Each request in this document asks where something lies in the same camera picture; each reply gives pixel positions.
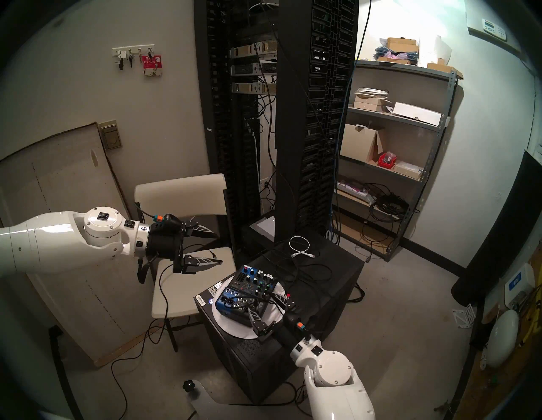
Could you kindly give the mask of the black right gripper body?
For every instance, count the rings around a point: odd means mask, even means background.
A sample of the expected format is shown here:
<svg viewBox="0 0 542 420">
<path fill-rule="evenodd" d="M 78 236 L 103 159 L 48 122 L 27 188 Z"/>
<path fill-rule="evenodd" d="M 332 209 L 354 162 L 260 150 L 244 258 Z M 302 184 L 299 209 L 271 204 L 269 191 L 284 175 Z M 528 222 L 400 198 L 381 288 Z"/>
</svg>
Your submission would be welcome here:
<svg viewBox="0 0 542 420">
<path fill-rule="evenodd" d="M 279 321 L 272 322 L 272 331 L 263 337 L 260 342 L 274 338 L 282 347 L 288 351 L 294 350 L 299 342 L 304 342 L 307 337 L 305 325 L 301 322 Z"/>
</svg>

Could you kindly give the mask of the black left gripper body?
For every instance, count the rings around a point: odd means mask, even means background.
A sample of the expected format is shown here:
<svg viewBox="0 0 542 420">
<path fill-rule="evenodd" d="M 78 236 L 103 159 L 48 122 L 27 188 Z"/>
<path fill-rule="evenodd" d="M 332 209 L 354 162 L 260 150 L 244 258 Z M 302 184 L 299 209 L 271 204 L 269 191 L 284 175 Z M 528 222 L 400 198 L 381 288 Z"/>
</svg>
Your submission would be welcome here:
<svg viewBox="0 0 542 420">
<path fill-rule="evenodd" d="M 146 245 L 146 258 L 149 262 L 156 258 L 172 261 L 174 273 L 187 274 L 188 265 L 183 254 L 184 236 L 187 222 L 162 221 L 149 226 Z"/>
</svg>

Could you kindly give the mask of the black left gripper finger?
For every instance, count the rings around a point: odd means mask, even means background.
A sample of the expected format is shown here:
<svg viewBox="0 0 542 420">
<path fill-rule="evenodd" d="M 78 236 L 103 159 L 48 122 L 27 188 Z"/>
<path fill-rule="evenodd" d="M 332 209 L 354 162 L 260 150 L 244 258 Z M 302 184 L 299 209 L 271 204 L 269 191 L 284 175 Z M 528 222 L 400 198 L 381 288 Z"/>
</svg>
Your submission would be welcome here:
<svg viewBox="0 0 542 420">
<path fill-rule="evenodd" d="M 197 221 L 189 220 L 185 222 L 185 237 L 218 239 L 219 235 Z"/>
<path fill-rule="evenodd" d="M 177 255 L 173 259 L 173 272 L 175 274 L 195 275 L 221 265 L 223 260 L 208 257 L 194 257 L 189 254 Z"/>
</svg>

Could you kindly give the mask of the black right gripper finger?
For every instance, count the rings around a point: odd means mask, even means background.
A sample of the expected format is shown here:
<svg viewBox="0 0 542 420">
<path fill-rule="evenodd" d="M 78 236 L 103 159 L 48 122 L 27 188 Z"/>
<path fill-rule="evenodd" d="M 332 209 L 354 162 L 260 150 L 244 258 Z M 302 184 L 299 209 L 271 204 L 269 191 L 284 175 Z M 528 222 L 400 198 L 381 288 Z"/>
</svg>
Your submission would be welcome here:
<svg viewBox="0 0 542 420">
<path fill-rule="evenodd" d="M 249 321 L 250 321 L 252 330 L 256 334 L 257 337 L 266 336 L 272 331 L 272 322 L 268 324 L 263 319 L 266 309 L 267 309 L 267 304 L 259 304 L 257 306 L 254 306 L 254 305 L 247 306 L 247 314 L 249 317 Z"/>
<path fill-rule="evenodd" d="M 289 297 L 276 292 L 268 293 L 268 302 L 278 309 L 280 314 L 291 312 L 296 308 L 295 302 Z"/>
</svg>

